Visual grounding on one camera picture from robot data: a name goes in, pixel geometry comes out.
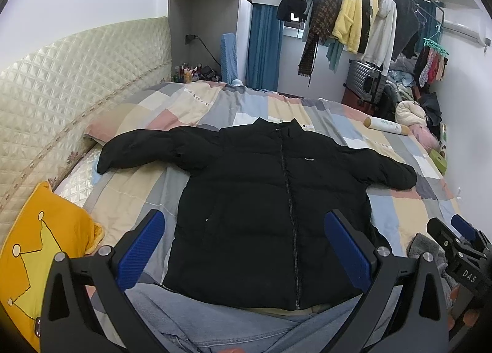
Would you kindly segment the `person's right hand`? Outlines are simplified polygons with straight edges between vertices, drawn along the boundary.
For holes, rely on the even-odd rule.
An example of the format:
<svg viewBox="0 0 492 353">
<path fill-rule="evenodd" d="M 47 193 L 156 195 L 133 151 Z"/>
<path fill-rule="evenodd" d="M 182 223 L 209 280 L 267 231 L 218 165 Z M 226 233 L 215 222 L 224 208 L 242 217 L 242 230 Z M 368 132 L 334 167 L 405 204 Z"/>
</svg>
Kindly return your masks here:
<svg viewBox="0 0 492 353">
<path fill-rule="evenodd" d="M 451 309 L 448 313 L 448 330 L 450 339 L 455 337 L 463 327 L 471 328 L 479 319 L 479 302 L 472 292 L 464 286 L 456 286 L 450 292 Z"/>
</svg>

